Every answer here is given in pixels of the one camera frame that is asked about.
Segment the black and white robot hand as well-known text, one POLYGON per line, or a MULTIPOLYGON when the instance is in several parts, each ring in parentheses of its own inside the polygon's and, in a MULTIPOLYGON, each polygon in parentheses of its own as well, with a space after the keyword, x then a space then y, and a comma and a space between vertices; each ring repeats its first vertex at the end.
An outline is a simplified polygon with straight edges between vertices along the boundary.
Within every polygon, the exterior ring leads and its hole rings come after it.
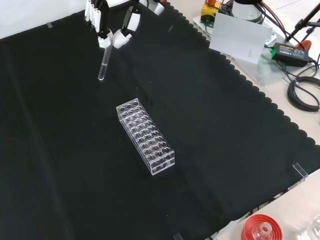
POLYGON ((84 18, 95 30, 98 44, 101 49, 114 46, 116 49, 126 45, 140 22, 140 9, 138 0, 116 0, 109 4, 107 0, 87 0, 85 5, 84 18), (116 32, 108 26, 110 7, 119 7, 123 4, 130 4, 123 20, 122 27, 116 32))

